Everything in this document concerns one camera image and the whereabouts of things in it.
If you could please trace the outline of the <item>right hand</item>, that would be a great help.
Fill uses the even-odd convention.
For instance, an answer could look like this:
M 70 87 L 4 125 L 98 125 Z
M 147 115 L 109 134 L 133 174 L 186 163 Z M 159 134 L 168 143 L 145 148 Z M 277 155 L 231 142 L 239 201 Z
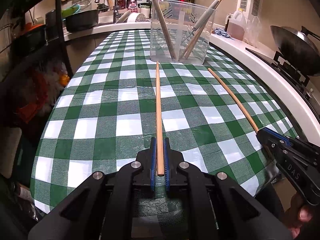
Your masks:
M 298 193 L 291 198 L 283 223 L 290 230 L 293 239 L 298 237 L 301 228 L 312 219 L 314 213 L 313 206 L 304 204 L 303 198 Z

